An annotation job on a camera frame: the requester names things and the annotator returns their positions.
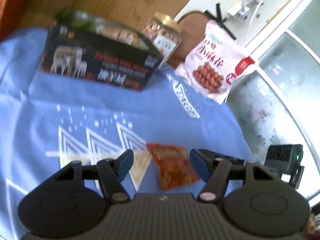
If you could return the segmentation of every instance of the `jar of nuts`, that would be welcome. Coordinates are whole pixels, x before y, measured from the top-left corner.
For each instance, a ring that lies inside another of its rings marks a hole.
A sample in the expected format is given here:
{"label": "jar of nuts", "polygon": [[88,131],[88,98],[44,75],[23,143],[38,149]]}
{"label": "jar of nuts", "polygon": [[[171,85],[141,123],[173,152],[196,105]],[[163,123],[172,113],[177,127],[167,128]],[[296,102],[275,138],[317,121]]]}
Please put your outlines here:
{"label": "jar of nuts", "polygon": [[181,29],[170,16],[156,12],[142,30],[163,56],[161,67],[181,43]]}

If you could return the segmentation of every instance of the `red logo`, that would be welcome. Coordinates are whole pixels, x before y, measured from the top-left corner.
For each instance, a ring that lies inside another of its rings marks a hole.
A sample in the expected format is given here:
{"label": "red logo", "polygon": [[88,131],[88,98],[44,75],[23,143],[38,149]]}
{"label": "red logo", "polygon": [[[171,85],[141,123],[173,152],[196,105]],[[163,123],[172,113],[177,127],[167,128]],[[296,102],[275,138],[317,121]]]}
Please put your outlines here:
{"label": "red logo", "polygon": [[255,61],[250,57],[246,57],[244,59],[241,59],[239,64],[236,66],[236,69],[235,69],[236,74],[238,76],[240,76],[248,66],[250,66],[251,64],[254,64],[254,63],[255,63]]}
{"label": "red logo", "polygon": [[231,85],[234,81],[236,81],[237,76],[234,73],[230,73],[228,74],[228,76],[226,77],[226,82]]}

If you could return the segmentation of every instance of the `plastic packaging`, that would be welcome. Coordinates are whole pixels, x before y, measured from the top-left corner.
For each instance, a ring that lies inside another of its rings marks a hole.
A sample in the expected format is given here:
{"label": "plastic packaging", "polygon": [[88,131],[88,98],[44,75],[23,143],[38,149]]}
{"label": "plastic packaging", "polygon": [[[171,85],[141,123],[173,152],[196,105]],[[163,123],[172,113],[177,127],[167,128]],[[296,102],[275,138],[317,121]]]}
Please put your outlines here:
{"label": "plastic packaging", "polygon": [[149,50],[141,33],[113,20],[71,9],[61,10],[56,14],[55,19],[59,24],[81,28],[138,49]]}
{"label": "plastic packaging", "polygon": [[143,28],[143,34],[163,56],[161,67],[181,43],[181,29],[173,19],[163,13],[156,12]]}
{"label": "plastic packaging", "polygon": [[200,180],[190,164],[185,147],[147,144],[147,148],[159,167],[161,190],[190,185]]}
{"label": "plastic packaging", "polygon": [[246,55],[218,24],[210,20],[205,38],[175,70],[197,92],[222,104],[231,85],[256,70],[258,63]]}

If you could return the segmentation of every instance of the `orange object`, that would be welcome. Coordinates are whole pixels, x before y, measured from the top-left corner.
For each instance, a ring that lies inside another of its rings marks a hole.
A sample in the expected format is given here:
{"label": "orange object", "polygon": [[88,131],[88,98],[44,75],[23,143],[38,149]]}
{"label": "orange object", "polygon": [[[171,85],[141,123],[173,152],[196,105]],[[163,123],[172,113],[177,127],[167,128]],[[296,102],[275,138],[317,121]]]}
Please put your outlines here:
{"label": "orange object", "polygon": [[0,40],[16,29],[23,3],[24,0],[0,0]]}
{"label": "orange object", "polygon": [[147,149],[159,167],[161,190],[190,185],[200,180],[190,164],[185,147],[147,143]]}

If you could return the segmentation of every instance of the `screw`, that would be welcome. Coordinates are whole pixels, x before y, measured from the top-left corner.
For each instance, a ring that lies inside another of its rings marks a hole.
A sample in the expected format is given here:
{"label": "screw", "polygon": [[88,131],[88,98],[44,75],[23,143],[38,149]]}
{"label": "screw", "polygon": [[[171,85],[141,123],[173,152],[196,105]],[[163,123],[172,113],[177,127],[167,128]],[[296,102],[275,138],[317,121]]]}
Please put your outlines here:
{"label": "screw", "polygon": [[213,201],[217,196],[212,192],[204,192],[200,194],[200,199],[203,201]]}
{"label": "screw", "polygon": [[115,202],[122,202],[128,199],[128,195],[126,193],[117,192],[117,193],[113,193],[111,198]]}

